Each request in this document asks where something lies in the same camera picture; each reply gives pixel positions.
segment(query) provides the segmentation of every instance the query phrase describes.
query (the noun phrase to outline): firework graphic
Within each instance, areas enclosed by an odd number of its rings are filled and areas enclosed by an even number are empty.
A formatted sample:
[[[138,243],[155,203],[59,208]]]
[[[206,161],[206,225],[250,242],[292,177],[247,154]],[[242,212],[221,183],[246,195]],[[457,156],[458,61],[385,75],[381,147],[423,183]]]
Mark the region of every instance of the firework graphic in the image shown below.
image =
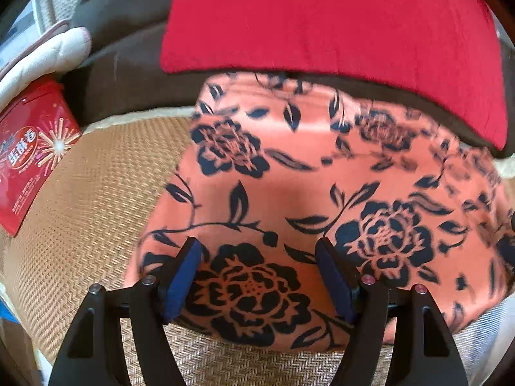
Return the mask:
[[[66,152],[71,148],[71,143],[80,137],[80,133],[75,129],[65,127],[63,129],[64,119],[61,117],[59,120],[50,123],[50,131],[48,134],[41,130],[38,133],[40,139],[41,152],[37,156],[39,162],[38,167],[43,167],[46,164],[45,176],[48,169],[52,171],[56,165],[61,161]]]

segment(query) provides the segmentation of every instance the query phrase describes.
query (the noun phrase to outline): blue foam pad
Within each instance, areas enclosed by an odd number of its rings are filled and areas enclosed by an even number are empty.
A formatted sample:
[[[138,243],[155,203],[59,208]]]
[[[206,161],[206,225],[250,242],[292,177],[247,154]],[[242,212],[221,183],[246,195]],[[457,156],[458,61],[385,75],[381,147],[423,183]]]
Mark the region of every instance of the blue foam pad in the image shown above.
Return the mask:
[[[357,315],[352,308],[351,291],[333,258],[323,247],[315,249],[315,258],[336,313],[346,322],[353,324]]]
[[[181,309],[184,306],[201,259],[202,244],[195,240],[166,292],[163,312],[165,321],[171,322],[181,314]]]

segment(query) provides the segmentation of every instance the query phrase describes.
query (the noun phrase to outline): floral pattern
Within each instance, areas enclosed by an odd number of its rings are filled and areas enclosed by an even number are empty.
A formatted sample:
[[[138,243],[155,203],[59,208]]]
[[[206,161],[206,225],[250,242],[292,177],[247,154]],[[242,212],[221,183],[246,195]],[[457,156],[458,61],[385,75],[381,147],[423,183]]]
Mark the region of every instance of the floral pattern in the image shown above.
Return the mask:
[[[434,257],[431,231],[421,223],[412,203],[367,202],[359,221],[346,222],[336,230],[335,248],[361,272],[380,275],[388,286],[406,287],[410,268]],[[438,281],[434,271],[424,269],[427,281]]]
[[[311,320],[310,298],[299,288],[292,267],[265,262],[254,245],[226,244],[210,270],[196,275],[186,309],[212,317],[212,328],[228,341],[270,346],[276,333],[291,334]]]
[[[241,130],[231,119],[216,122],[214,126],[199,125],[191,131],[193,142],[199,145],[197,161],[204,175],[229,171],[261,178],[270,169],[261,155],[261,140]]]
[[[399,125],[384,110],[370,110],[366,115],[356,117],[361,139],[378,143],[390,151],[406,151],[417,133],[410,127]]]
[[[129,285],[199,239],[183,326],[277,351],[345,348],[354,327],[324,287],[320,237],[387,286],[426,285],[453,331],[507,292],[513,210],[492,158],[418,110],[229,73],[204,86],[191,138],[127,273]]]
[[[338,136],[335,143],[336,150],[331,155],[320,158],[324,167],[333,165],[334,160],[343,158],[354,160],[366,156],[375,160],[370,165],[370,170],[375,172],[383,172],[391,167],[408,172],[416,171],[417,161],[405,156],[403,152],[410,150],[411,143],[418,136],[418,132],[411,126],[396,122],[386,110],[368,108],[365,105],[360,106],[359,113],[355,114],[350,121],[348,117],[346,118],[344,110],[340,109],[341,104],[338,93],[329,102],[330,129],[337,131]],[[406,120],[416,120],[416,117],[413,110],[405,113]],[[355,144],[351,147],[349,143],[349,139],[353,138],[356,132],[365,143],[359,150],[356,149]],[[371,151],[367,146],[369,144],[378,145],[380,151]]]

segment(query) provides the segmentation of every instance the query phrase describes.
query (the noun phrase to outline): metal screw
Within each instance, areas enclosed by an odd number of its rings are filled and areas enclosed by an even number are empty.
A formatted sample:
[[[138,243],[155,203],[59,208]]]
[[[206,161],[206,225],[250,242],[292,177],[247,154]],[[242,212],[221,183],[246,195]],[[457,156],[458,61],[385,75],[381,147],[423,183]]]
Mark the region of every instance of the metal screw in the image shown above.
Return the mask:
[[[91,294],[98,294],[99,291],[101,290],[102,288],[102,285],[100,283],[93,283],[91,286],[89,286],[89,292]]]
[[[427,293],[427,287],[424,285],[415,285],[415,291],[418,294],[426,294]]]
[[[141,283],[145,286],[152,286],[155,283],[155,276],[149,274],[148,276],[143,277]]]
[[[364,274],[361,276],[361,282],[364,285],[371,286],[375,283],[375,277],[370,274]]]

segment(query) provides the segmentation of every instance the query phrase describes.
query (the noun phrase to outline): black plastic mount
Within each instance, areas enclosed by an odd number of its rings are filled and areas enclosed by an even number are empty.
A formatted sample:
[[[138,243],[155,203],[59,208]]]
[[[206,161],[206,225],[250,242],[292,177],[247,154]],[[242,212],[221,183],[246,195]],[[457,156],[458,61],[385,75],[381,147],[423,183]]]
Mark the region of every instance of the black plastic mount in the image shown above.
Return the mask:
[[[175,276],[183,274],[181,266],[195,248],[200,251],[200,243],[188,238],[173,262],[132,288],[107,292],[98,284],[92,285],[61,345],[50,386],[129,386],[120,318],[131,319],[147,386],[185,385],[164,334],[163,309],[170,303],[163,301],[175,297],[167,292]],[[397,318],[397,329],[386,386],[468,385],[452,335],[424,286],[389,289],[370,275],[361,276],[325,238],[317,242],[315,255],[337,312],[354,322],[331,386],[371,384],[385,327],[393,317]]]

